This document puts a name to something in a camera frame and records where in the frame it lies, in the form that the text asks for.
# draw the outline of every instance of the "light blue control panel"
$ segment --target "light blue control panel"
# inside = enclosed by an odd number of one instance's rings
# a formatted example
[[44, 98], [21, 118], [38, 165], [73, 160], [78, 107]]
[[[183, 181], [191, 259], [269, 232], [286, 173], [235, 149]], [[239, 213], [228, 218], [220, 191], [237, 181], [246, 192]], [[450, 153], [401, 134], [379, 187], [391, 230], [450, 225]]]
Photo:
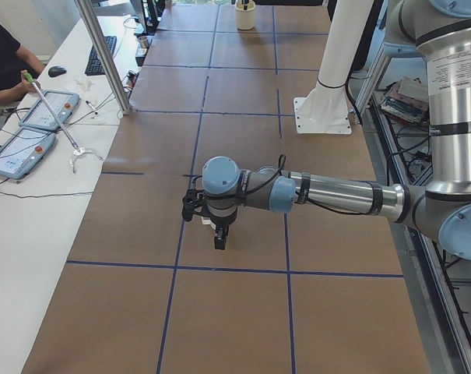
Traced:
[[56, 135], [40, 129], [21, 128], [0, 148], [0, 175], [21, 179], [54, 145]]
[[[48, 90], [44, 92], [44, 96], [54, 112], [58, 114], [62, 123], [67, 121], [79, 103], [79, 95], [77, 93]], [[54, 116], [51, 115], [41, 99], [34, 103], [19, 123], [19, 126], [48, 131], [55, 131], [59, 127]]]

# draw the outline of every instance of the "computer mouse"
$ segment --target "computer mouse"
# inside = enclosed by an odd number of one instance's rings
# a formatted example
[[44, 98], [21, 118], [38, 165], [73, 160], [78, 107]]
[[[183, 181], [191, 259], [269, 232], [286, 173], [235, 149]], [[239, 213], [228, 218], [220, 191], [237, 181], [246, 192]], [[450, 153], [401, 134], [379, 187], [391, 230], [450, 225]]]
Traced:
[[49, 68], [48, 70], [48, 76], [50, 76], [51, 78], [54, 78], [56, 76], [60, 76], [61, 74], [64, 74], [66, 73], [67, 70], [61, 66], [52, 66], [51, 68]]

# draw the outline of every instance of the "black keyboard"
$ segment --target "black keyboard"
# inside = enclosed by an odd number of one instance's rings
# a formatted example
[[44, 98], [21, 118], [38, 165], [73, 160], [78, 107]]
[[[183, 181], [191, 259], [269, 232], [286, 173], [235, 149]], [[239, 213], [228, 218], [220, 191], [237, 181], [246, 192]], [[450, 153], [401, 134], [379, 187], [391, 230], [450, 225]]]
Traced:
[[[118, 39], [115, 36], [105, 37], [105, 43], [109, 47], [111, 55], [114, 54], [117, 40]], [[87, 74], [88, 76], [101, 76], [102, 74], [105, 74], [104, 67], [98, 59], [95, 47], [92, 47], [92, 50], [90, 51], [90, 56], [88, 57], [88, 64], [86, 64], [85, 74]]]

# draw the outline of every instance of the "brown tile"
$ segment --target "brown tile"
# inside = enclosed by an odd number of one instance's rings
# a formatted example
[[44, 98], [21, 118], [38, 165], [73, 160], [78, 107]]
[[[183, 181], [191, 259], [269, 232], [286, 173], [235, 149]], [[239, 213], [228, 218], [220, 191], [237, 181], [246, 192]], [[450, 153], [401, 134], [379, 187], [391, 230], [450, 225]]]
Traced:
[[292, 276], [297, 372], [429, 373], [403, 279]]
[[216, 34], [211, 66], [274, 69], [275, 64], [272, 34]]
[[293, 115], [295, 97], [306, 97], [316, 86], [318, 71], [280, 70], [277, 77], [280, 113]]
[[401, 274], [388, 221], [294, 206], [288, 217], [290, 268]]
[[220, 6], [218, 15], [218, 32], [236, 33], [273, 33], [273, 10], [272, 6], [258, 5], [255, 9], [255, 26], [250, 30], [239, 30], [235, 25], [235, 9], [233, 5]]
[[286, 276], [179, 270], [163, 374], [291, 372]]
[[294, 118], [284, 117], [282, 128], [288, 170], [332, 178], [375, 180], [361, 126], [353, 126], [351, 135], [297, 134]]
[[22, 373], [155, 370], [171, 274], [67, 264]]
[[174, 265], [187, 184], [163, 175], [101, 175], [69, 259]]
[[269, 115], [203, 115], [195, 172], [211, 158], [227, 156], [239, 168], [277, 165], [282, 153], [279, 119]]
[[190, 172], [200, 115], [126, 115], [102, 166], [107, 172], [183, 175]]
[[209, 66], [214, 33], [157, 31], [144, 65]]
[[326, 43], [326, 35], [277, 34], [277, 66], [279, 69], [320, 69]]
[[327, 34], [330, 18], [322, 6], [276, 6], [275, 32], [291, 34]]
[[286, 269], [283, 215], [239, 207], [227, 247], [214, 249], [214, 230], [196, 217], [185, 225], [180, 265], [236, 269]]
[[140, 111], [201, 111], [207, 71], [144, 66], [130, 103]]
[[214, 31], [218, 5], [175, 4], [165, 9], [158, 30]]
[[275, 72], [257, 69], [210, 70], [204, 110], [277, 115]]

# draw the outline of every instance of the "cup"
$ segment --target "cup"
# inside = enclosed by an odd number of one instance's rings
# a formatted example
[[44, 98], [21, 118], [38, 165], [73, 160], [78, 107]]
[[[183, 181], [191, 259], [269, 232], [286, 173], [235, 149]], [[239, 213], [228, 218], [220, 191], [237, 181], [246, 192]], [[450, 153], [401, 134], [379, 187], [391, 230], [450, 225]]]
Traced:
[[254, 27], [256, 4], [249, 0], [247, 4], [244, 0], [235, 2], [235, 23], [239, 30], [250, 30]]
[[149, 47], [149, 39], [146, 36], [139, 37], [140, 48], [147, 49]]

